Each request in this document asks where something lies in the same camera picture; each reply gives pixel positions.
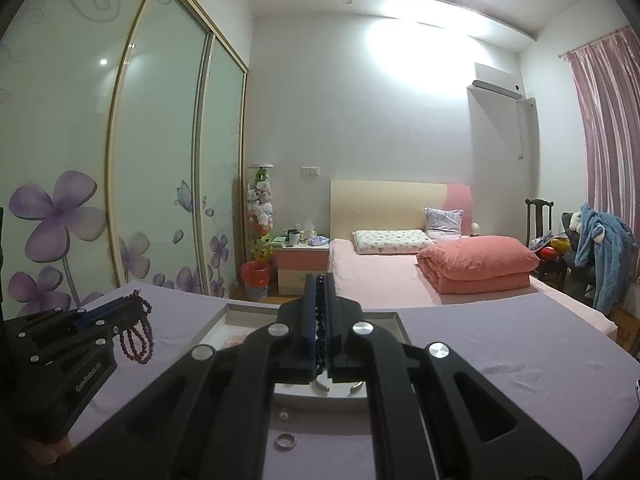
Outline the red plastic bin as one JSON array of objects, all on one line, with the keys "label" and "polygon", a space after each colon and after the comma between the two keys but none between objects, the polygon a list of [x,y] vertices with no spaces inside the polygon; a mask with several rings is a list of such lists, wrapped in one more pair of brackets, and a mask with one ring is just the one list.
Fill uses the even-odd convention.
[{"label": "red plastic bin", "polygon": [[249,261],[241,266],[241,278],[249,300],[262,300],[268,296],[271,271],[265,261]]}]

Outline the purple table cloth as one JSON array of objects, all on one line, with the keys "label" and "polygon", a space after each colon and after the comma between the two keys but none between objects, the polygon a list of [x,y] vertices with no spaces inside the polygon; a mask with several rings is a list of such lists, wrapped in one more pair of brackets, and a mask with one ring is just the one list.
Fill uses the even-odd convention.
[{"label": "purple table cloth", "polygon": [[[221,348],[274,320],[271,304],[251,304],[137,284],[152,307],[154,354],[148,364],[119,356],[113,375],[70,430],[79,444],[113,417],[194,344]],[[638,363],[612,337],[589,322],[588,308],[573,309],[533,292],[441,307],[367,309],[364,316],[418,347],[449,344],[519,408],[564,445],[584,474],[605,461],[638,410]],[[302,416],[300,404],[320,402],[315,388],[281,387],[285,427],[294,450],[270,450],[266,475],[296,479],[320,451],[320,474],[369,479],[370,442],[359,416]]]}]

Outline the pink bed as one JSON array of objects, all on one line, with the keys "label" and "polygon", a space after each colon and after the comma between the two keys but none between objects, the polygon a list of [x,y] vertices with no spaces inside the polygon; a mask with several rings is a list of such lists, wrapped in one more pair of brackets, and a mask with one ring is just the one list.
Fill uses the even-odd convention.
[{"label": "pink bed", "polygon": [[614,338],[617,325],[604,314],[536,278],[525,288],[471,295],[441,295],[427,281],[414,255],[359,255],[350,240],[336,238],[329,248],[329,271],[338,296],[360,303],[366,310],[426,308],[446,304],[500,300],[523,295],[544,295],[583,318],[596,330]]}]

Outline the folded salmon duvet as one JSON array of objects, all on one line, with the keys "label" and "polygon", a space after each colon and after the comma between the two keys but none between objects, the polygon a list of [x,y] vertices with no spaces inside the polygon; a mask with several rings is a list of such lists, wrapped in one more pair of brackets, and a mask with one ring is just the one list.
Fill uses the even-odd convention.
[{"label": "folded salmon duvet", "polygon": [[526,288],[539,258],[516,238],[485,235],[428,246],[416,262],[441,295],[474,295]]}]

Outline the pink beige nightstand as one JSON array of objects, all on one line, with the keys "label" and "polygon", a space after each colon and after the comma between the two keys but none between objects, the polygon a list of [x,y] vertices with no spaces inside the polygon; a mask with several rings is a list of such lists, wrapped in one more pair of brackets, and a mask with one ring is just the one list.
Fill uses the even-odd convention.
[{"label": "pink beige nightstand", "polygon": [[296,296],[304,292],[308,274],[326,274],[329,266],[329,246],[297,244],[280,247],[274,251],[277,267],[278,293],[281,296]]}]

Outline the white patterned pillow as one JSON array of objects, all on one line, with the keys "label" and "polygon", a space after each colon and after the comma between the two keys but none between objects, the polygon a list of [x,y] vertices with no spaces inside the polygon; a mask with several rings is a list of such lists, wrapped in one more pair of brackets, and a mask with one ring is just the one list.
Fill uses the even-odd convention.
[{"label": "white patterned pillow", "polygon": [[359,255],[415,255],[435,244],[421,230],[358,230],[352,240]]}]

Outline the dark wooden chair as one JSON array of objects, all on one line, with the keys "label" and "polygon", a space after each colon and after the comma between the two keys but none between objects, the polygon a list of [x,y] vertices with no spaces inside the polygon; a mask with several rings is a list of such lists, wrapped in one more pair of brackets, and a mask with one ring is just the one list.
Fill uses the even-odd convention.
[{"label": "dark wooden chair", "polygon": [[526,198],[525,245],[538,257],[532,275],[537,280],[561,290],[565,285],[568,267],[561,254],[552,247],[552,209],[550,200]]}]

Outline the tube of plush toys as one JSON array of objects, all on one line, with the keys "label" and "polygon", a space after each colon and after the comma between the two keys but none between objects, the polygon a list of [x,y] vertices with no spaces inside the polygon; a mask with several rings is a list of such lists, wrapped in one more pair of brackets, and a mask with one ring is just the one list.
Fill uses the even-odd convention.
[{"label": "tube of plush toys", "polygon": [[253,177],[245,192],[246,239],[248,253],[255,261],[272,258],[273,204],[270,170],[273,164],[264,162],[250,166]]}]

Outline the lavender floral pillow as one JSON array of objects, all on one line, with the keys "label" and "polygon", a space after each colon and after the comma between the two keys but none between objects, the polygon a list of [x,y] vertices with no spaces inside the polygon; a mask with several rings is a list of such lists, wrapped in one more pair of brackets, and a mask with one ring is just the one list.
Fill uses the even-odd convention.
[{"label": "lavender floral pillow", "polygon": [[442,236],[460,236],[464,211],[462,209],[442,210],[426,207],[425,232],[431,238]]}]

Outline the floral sliding wardrobe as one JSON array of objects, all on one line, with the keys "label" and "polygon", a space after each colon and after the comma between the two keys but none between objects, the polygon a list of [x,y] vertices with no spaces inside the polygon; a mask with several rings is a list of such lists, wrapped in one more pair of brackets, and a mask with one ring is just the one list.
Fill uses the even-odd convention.
[{"label": "floral sliding wardrobe", "polygon": [[2,311],[236,281],[247,70],[196,0],[23,0],[1,39]]}]

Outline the beige pink headboard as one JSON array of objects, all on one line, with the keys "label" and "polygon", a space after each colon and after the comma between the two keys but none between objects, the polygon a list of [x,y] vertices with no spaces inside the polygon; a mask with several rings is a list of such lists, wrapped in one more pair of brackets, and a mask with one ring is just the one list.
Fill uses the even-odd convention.
[{"label": "beige pink headboard", "polygon": [[426,207],[463,211],[462,234],[472,233],[473,200],[464,184],[332,180],[330,237],[350,240],[359,230],[423,230]]}]

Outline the blue garment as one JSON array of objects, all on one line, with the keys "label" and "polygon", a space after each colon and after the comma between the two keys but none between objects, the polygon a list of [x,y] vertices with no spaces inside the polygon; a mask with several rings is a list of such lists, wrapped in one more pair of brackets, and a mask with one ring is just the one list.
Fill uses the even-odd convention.
[{"label": "blue garment", "polygon": [[609,315],[624,300],[631,282],[632,259],[638,245],[629,226],[621,218],[597,211],[588,204],[579,209],[580,234],[575,266],[582,268],[593,254],[596,292],[593,307]]}]

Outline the white air conditioner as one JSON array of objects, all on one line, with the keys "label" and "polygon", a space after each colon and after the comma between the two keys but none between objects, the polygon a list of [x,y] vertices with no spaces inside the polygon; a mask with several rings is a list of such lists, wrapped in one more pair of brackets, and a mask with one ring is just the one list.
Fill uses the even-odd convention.
[{"label": "white air conditioner", "polygon": [[484,64],[474,64],[471,87],[494,92],[512,100],[520,100],[523,96],[522,83],[517,76]]}]

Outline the pink curtain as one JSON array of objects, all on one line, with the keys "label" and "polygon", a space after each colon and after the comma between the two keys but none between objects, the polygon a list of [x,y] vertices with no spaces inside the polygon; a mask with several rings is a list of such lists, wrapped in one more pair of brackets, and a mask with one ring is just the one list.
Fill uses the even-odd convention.
[{"label": "pink curtain", "polygon": [[586,144],[587,202],[639,235],[639,38],[629,26],[562,55]]}]

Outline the white wall socket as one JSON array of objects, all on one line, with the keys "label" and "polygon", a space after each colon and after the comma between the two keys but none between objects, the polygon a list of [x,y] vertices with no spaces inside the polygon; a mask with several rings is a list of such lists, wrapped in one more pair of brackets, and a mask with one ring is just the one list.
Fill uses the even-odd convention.
[{"label": "white wall socket", "polygon": [[319,167],[303,167],[302,175],[305,177],[319,177],[320,168]]}]

